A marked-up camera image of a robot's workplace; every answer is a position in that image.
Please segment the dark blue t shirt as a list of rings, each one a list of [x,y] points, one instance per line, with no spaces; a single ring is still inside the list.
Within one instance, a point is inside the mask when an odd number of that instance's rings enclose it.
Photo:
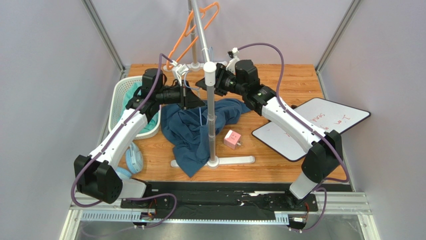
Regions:
[[[226,125],[237,124],[251,110],[238,99],[224,98],[215,102],[214,111],[214,131],[218,135]],[[178,166],[193,177],[210,158],[207,107],[182,110],[176,104],[166,105],[161,109],[160,126],[164,137],[174,145]]]

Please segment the orange plastic hanger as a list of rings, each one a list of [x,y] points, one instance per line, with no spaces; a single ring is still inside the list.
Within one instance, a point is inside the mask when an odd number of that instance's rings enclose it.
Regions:
[[[180,56],[177,57],[175,60],[177,62],[181,61],[183,59],[183,57],[189,51],[191,51],[192,62],[188,65],[188,67],[192,71],[199,71],[204,66],[204,63],[201,63],[200,61],[198,61],[197,41],[199,40],[199,37],[196,36],[196,30],[197,30],[196,17],[195,17],[196,14],[194,12],[193,1],[192,0],[188,0],[187,1],[187,5],[188,5],[188,17],[186,19],[185,27],[184,27],[184,29],[183,29],[180,37],[178,38],[178,40],[174,44],[172,50],[169,52],[168,58],[171,59],[173,57],[173,55],[175,54],[175,52],[178,50],[178,48],[181,45],[182,41],[185,38],[189,37],[190,38],[189,45],[180,54]],[[207,23],[203,25],[203,29],[204,30],[206,30],[212,24],[213,20],[219,14],[221,7],[220,7],[220,4],[217,1],[214,1],[213,3],[209,4],[208,6],[206,6],[206,7],[200,7],[198,9],[198,12],[200,13],[200,19],[201,20],[204,19],[204,17],[206,16],[206,13],[210,9],[215,9],[215,12],[210,17],[210,19],[207,21]]]

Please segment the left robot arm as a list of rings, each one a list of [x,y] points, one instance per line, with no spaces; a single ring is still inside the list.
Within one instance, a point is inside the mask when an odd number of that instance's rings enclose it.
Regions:
[[[142,85],[126,104],[121,119],[89,155],[79,155],[74,161],[75,180],[71,187],[71,199],[79,207],[75,193],[87,195],[101,202],[112,204],[118,199],[141,199],[147,184],[136,179],[121,179],[117,167],[125,151],[139,132],[160,111],[163,105],[175,105],[182,110],[205,106],[191,89],[179,80],[166,85],[167,77],[159,68],[149,68],[140,78]]]

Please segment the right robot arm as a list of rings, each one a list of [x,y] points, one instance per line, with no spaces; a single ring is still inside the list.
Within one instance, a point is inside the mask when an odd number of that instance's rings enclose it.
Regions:
[[[291,198],[305,199],[330,173],[343,165],[341,135],[336,130],[324,131],[316,127],[285,105],[277,90],[260,82],[258,69],[251,60],[237,61],[234,71],[209,61],[203,70],[204,80],[196,83],[198,87],[219,96],[228,92],[241,96],[250,110],[275,123],[304,150],[302,172],[289,187]]]

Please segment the silver clothes rack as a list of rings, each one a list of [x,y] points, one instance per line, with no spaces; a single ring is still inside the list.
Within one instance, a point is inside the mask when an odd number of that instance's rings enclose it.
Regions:
[[[196,36],[201,46],[201,54],[205,63],[215,63],[211,61],[209,49],[205,37],[204,24],[200,19],[199,5],[196,0],[192,0],[193,10],[195,13]],[[255,162],[254,156],[239,156],[239,157],[222,157],[219,158],[216,155],[216,115],[215,115],[215,97],[214,90],[212,87],[207,88],[207,126],[208,126],[208,142],[209,142],[209,159],[205,164],[210,169],[216,169],[219,166],[231,166],[231,165],[249,165]]]

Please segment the pink power adapter cube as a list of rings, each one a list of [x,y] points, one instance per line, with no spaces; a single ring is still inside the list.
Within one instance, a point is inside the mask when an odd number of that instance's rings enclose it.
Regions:
[[[241,146],[241,137],[242,135],[238,132],[229,130],[223,138],[223,143],[225,146],[235,150],[237,147]]]

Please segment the white perforated plastic basket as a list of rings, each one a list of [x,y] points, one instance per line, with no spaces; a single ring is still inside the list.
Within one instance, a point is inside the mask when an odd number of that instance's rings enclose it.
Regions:
[[[122,118],[125,106],[138,87],[142,85],[142,75],[121,79],[114,87],[112,94],[108,131],[111,132]],[[151,121],[136,135],[135,140],[154,137],[160,130],[161,111],[156,113]]]

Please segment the light blue headphones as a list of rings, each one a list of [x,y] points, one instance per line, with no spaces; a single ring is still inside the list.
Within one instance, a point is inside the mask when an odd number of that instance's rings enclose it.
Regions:
[[[127,169],[117,167],[115,170],[121,180],[130,180],[134,174],[140,173],[144,168],[144,158],[139,147],[131,142],[125,151],[125,162]]]

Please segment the white dry erase board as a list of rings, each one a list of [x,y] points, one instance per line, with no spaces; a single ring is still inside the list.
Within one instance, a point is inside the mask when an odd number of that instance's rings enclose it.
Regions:
[[[366,110],[318,97],[310,99],[294,110],[323,131],[335,130],[340,134],[371,116]],[[255,129],[252,135],[290,162],[297,162],[306,155],[306,151],[296,140],[271,121]]]

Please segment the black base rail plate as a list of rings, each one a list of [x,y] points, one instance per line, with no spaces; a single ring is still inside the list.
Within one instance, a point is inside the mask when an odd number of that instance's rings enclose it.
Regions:
[[[123,209],[149,209],[171,220],[273,220],[275,212],[318,212],[314,194],[290,200],[288,183],[152,181],[153,200],[122,200]]]

